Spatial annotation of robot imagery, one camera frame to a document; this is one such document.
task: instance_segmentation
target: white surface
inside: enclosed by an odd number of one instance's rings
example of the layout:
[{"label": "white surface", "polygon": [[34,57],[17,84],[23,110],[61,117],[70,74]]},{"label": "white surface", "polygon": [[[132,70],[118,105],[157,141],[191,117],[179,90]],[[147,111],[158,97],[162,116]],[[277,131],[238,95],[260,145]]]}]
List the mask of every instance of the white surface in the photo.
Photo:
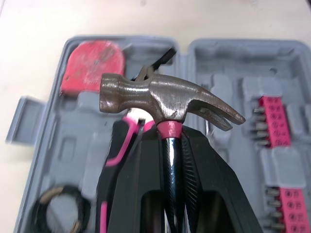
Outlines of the white surface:
[{"label": "white surface", "polygon": [[0,15],[0,225],[13,231],[33,149],[6,145],[18,99],[47,100],[65,41],[77,34],[297,39],[311,45],[306,0],[5,0]]}]

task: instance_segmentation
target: hammer head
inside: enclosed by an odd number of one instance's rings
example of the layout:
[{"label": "hammer head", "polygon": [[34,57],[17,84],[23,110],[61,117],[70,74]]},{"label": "hammer head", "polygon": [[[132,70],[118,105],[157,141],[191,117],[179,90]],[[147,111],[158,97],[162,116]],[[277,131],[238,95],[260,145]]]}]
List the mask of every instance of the hammer head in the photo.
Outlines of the hammer head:
[{"label": "hammer head", "polygon": [[119,74],[103,74],[100,89],[100,111],[119,113],[128,108],[147,111],[158,124],[163,121],[183,123],[187,112],[196,114],[227,131],[228,120],[242,124],[245,118],[221,99],[189,81],[155,74],[143,67],[135,81]]}]

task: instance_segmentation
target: pink tape measure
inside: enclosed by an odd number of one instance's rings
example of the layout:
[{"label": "pink tape measure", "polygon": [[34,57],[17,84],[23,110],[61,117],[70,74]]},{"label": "pink tape measure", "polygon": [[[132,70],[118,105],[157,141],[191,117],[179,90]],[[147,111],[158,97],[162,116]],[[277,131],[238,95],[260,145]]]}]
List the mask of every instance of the pink tape measure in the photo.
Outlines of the pink tape measure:
[{"label": "pink tape measure", "polygon": [[77,96],[82,91],[100,91],[102,74],[124,74],[125,58],[116,43],[87,41],[70,55],[61,84],[61,94]]}]

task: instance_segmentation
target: tool case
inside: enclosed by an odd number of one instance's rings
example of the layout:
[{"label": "tool case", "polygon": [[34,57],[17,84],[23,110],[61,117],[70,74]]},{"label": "tool case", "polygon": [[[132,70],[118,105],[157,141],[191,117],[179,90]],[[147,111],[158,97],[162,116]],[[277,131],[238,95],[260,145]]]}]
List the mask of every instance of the tool case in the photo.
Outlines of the tool case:
[{"label": "tool case", "polygon": [[[77,36],[63,48],[47,103],[22,97],[17,105],[8,142],[35,147],[15,233],[30,233],[33,204],[48,189],[62,184],[79,187],[91,203],[87,233],[95,231],[96,187],[108,155],[112,125],[125,112],[99,111],[99,94],[60,95],[70,54],[89,40],[110,40],[125,55],[125,77],[138,74],[173,47],[177,54],[159,73],[197,83],[231,105],[245,118],[223,132],[198,116],[188,114],[184,125],[199,130],[235,171],[256,217],[265,228],[275,222],[268,205],[270,187],[299,189],[311,222],[311,51],[296,41],[198,39],[187,54],[176,41],[157,36]],[[280,97],[291,144],[268,148],[255,137],[256,115],[262,96]],[[53,200],[47,222],[54,232],[69,232],[77,218],[73,200]]]}]

